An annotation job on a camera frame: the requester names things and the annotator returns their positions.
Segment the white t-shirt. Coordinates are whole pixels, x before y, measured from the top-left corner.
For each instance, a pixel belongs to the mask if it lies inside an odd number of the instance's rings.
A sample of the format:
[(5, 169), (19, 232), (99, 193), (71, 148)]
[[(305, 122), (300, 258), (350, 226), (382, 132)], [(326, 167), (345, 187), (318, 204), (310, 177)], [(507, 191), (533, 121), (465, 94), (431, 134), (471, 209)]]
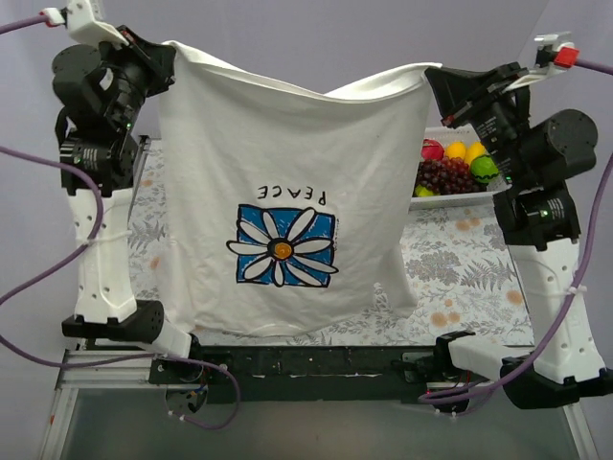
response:
[(382, 287), (418, 300), (400, 239), (431, 101), (426, 63), (328, 93), (247, 72), (173, 42), (159, 102), (170, 321), (297, 335), (358, 315)]

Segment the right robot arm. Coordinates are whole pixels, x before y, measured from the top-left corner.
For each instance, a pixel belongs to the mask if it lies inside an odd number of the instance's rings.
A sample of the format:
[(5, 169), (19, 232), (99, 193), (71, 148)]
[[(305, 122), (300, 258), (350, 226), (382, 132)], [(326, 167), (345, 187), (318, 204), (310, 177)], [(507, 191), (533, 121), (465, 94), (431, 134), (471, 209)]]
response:
[(443, 125), (472, 127), (507, 182), (493, 197), (494, 212), (536, 344), (519, 353), (471, 332), (442, 335), (435, 373), (452, 381), (468, 371), (488, 383), (431, 392), (421, 401), (450, 406), (503, 390), (517, 408), (541, 409), (609, 395), (612, 372), (595, 344), (582, 286), (595, 230), (580, 226), (567, 187), (596, 164), (595, 122), (570, 108), (532, 125), (530, 87), (540, 74), (517, 63), (486, 72), (431, 67), (425, 76)]

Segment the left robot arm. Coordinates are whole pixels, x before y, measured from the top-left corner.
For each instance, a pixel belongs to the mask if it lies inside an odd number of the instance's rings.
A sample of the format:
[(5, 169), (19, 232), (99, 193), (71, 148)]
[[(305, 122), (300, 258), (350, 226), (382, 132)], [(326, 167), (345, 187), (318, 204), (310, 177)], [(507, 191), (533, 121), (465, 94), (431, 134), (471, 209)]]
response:
[(149, 42), (127, 26), (119, 39), (97, 38), (62, 50), (52, 63), (61, 103), (56, 138), (61, 186), (73, 214), (79, 261), (74, 312), (61, 323), (66, 337), (133, 342), (174, 356), (170, 370), (197, 381), (202, 357), (193, 338), (172, 325), (159, 301), (135, 297), (129, 275), (128, 220), (134, 163), (140, 148), (132, 129), (147, 98), (174, 82), (175, 51)]

